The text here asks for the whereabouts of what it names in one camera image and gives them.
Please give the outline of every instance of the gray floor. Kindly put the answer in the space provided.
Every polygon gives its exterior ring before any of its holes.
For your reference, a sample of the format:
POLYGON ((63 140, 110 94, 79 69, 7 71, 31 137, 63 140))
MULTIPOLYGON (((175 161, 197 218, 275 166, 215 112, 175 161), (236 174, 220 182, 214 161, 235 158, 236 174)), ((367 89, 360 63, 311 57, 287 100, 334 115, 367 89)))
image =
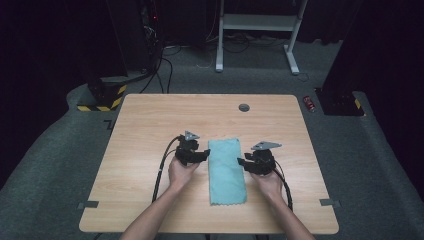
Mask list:
MULTIPOLYGON (((326 116, 316 99, 314 88, 322 86, 339 47, 296 44, 299 76, 290 74, 281 45, 225 52, 222 73, 214 71, 214 51, 183 48, 167 56, 174 69, 170 92, 292 94, 299 102, 305 95, 312 96, 317 112, 300 106, 330 197, 341 204, 335 208, 340 231, 317 239, 424 239, 423 202, 387 144, 366 95, 354 93, 364 117, 326 116)), ((175 50, 167 49, 165 54, 175 50)), ((164 82, 169 70, 163 62, 159 73, 164 82)), ((125 94, 139 92, 146 82, 129 84, 125 94)), ((96 235, 79 230, 82 210, 76 207, 88 198, 110 137, 104 120, 115 120, 119 110, 79 112, 76 103, 84 88, 69 93, 70 110, 34 142, 1 190, 0 239, 93 239, 96 235)), ((145 92, 161 92, 157 78, 145 92)), ((106 233, 99 239, 119 235, 106 233)))

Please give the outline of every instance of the forearm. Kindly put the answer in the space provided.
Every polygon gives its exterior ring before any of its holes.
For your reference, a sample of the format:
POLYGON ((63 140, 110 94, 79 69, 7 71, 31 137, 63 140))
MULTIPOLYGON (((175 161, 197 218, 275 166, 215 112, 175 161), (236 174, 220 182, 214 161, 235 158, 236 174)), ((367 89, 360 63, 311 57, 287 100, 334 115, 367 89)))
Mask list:
POLYGON ((274 209, 278 224, 286 233, 288 240, 315 239, 305 225, 303 225, 286 205, 282 197, 268 197, 267 200, 274 209))
POLYGON ((125 230, 121 240, 151 240, 156 236, 163 219, 177 199, 181 189, 169 187, 155 202, 140 214, 125 230))

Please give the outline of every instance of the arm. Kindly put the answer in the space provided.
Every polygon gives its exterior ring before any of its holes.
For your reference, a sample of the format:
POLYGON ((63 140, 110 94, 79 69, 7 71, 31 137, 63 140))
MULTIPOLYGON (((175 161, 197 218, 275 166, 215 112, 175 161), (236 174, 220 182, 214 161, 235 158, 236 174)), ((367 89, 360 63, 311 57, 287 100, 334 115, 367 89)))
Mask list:
POLYGON ((177 158, 173 158, 169 164, 169 187, 156 199, 148 208, 146 208, 125 230, 121 240, 128 239, 154 239, 157 231, 162 224, 173 203, 190 181, 194 170, 199 163, 185 167, 177 158))
POLYGON ((303 223, 296 217, 281 196, 282 182, 274 172, 266 176, 250 174, 258 183, 259 189, 275 211, 279 226, 284 230, 287 239, 315 239, 303 223))

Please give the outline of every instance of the black equipment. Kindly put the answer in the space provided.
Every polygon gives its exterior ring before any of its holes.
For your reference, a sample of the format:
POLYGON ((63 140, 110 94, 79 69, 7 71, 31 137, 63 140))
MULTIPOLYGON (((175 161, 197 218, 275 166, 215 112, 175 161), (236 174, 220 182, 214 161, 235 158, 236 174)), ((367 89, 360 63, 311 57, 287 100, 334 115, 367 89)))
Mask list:
POLYGON ((281 144, 262 141, 251 148, 252 150, 255 150, 253 154, 244 154, 245 158, 249 161, 246 161, 242 158, 237 158, 237 161, 241 166, 244 167, 245 171, 256 175, 268 175, 271 172, 275 172, 283 182, 287 194, 287 205, 293 211, 293 200, 291 197, 289 185, 287 184, 284 177, 283 169, 281 168, 280 164, 275 161, 271 150, 269 150, 270 148, 275 147, 281 147, 281 144), (281 173, 277 171, 276 164, 278 164, 281 173))
POLYGON ((175 151, 175 157, 177 157, 184 166, 187 166, 188 163, 206 161, 206 158, 210 154, 210 149, 203 152, 195 152, 199 148, 199 144, 195 140, 197 138, 199 138, 197 135, 188 131, 185 132, 185 136, 180 135, 178 137, 180 144, 175 151))
POLYGON ((128 82, 156 74, 163 48, 160 8, 156 0, 74 0, 65 5, 69 52, 87 82, 78 109, 115 110, 128 82))

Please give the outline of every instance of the yellow black hazard tape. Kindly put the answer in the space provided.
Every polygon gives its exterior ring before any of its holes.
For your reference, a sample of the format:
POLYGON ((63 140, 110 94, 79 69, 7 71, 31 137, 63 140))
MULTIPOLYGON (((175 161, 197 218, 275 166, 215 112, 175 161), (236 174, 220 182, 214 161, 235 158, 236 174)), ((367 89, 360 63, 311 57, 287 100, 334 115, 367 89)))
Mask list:
POLYGON ((125 89, 127 85, 123 86, 112 86, 108 87, 109 89, 106 91, 104 96, 104 100, 102 103, 98 102, 90 102, 90 103, 78 103, 77 108, 83 112, 90 111, 114 111, 118 108, 119 104, 122 101, 122 97, 124 95, 125 89))

